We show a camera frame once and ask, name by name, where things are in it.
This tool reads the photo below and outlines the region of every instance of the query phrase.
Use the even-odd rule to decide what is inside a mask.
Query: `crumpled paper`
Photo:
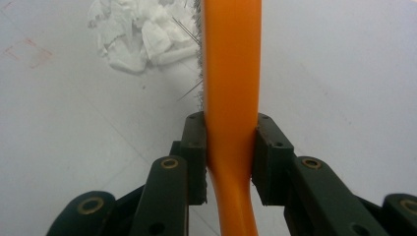
[[[112,68],[140,73],[148,62],[165,65],[196,54],[199,46],[188,35],[197,34],[194,14],[187,0],[94,0],[88,27]]]

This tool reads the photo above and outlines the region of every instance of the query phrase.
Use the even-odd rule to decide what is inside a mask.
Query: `orange plastic handle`
[[[208,169],[221,234],[258,235],[250,177],[258,122],[261,0],[204,0]]]

